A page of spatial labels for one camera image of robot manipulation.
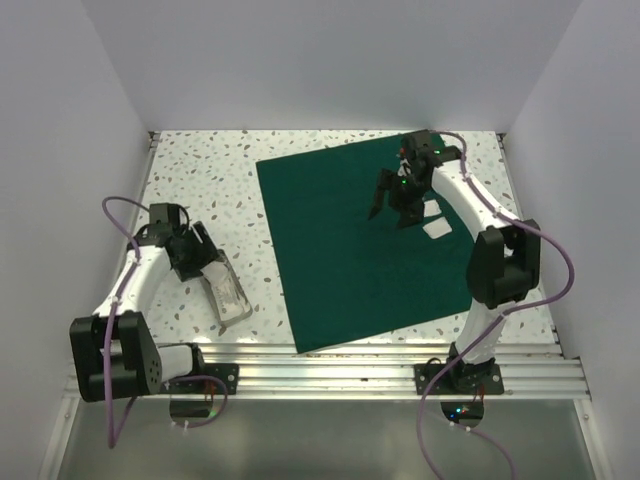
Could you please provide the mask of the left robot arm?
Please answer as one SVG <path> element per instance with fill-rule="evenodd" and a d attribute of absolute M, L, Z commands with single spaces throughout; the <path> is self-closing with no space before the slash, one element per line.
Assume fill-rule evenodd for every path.
<path fill-rule="evenodd" d="M 229 262 L 183 206 L 156 203 L 147 212 L 147 224 L 129 239 L 111 292 L 69 329 L 79 392 L 87 402 L 158 394 L 171 381 L 193 393 L 207 383 L 200 349 L 193 343 L 158 345 L 146 316 L 166 277 L 211 287 L 215 277 L 230 278 Z"/>

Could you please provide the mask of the white suture packet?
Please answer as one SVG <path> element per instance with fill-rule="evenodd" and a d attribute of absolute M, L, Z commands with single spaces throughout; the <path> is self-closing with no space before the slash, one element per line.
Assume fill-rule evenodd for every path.
<path fill-rule="evenodd" d="M 215 288 L 217 303 L 222 321 L 232 321 L 248 313 L 246 299 L 233 286 L 224 285 Z"/>

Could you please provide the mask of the green surgical cloth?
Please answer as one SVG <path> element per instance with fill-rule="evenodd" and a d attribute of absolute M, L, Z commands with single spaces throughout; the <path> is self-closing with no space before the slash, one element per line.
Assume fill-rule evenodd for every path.
<path fill-rule="evenodd" d="M 397 170 L 393 135 L 257 162 L 257 176 L 298 352 L 468 311 L 473 240 L 444 200 L 451 232 L 400 229 L 369 216 L 381 169 Z"/>

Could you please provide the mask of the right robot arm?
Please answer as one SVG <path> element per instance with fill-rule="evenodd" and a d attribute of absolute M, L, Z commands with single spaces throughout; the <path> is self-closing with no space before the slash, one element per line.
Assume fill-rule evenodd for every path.
<path fill-rule="evenodd" d="M 503 393 L 495 346 L 509 307 L 524 300 L 540 277 L 540 239 L 533 220 L 522 221 L 503 211 L 499 202 L 477 184 L 466 165 L 466 145 L 441 146 L 429 130 L 405 134 L 397 171 L 379 172 L 369 215 L 384 206 L 399 215 L 398 228 L 424 217 L 425 195 L 433 191 L 446 200 L 474 241 L 466 268 L 472 301 L 461 334 L 446 362 L 415 368 L 421 395 Z"/>

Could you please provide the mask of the white gauze pad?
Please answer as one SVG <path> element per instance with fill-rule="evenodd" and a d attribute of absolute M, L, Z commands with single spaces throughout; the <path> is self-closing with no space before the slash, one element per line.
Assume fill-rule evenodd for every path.
<path fill-rule="evenodd" d="M 203 267 L 201 272 L 212 289 L 222 287 L 232 281 L 228 266 L 222 262 L 211 262 Z"/>
<path fill-rule="evenodd" d="M 423 216 L 425 218 L 437 217 L 441 213 L 441 208 L 436 200 L 427 200 L 424 202 Z"/>
<path fill-rule="evenodd" d="M 452 232 L 452 227 L 445 217 L 437 218 L 423 226 L 424 232 L 431 239 L 438 239 Z"/>

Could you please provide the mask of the steel instrument tray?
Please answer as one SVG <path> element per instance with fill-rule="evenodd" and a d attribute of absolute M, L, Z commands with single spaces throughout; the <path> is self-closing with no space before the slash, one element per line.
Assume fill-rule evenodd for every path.
<path fill-rule="evenodd" d="M 222 327 L 230 327 L 249 318 L 252 305 L 226 253 L 219 249 L 217 258 L 201 269 L 201 284 Z"/>

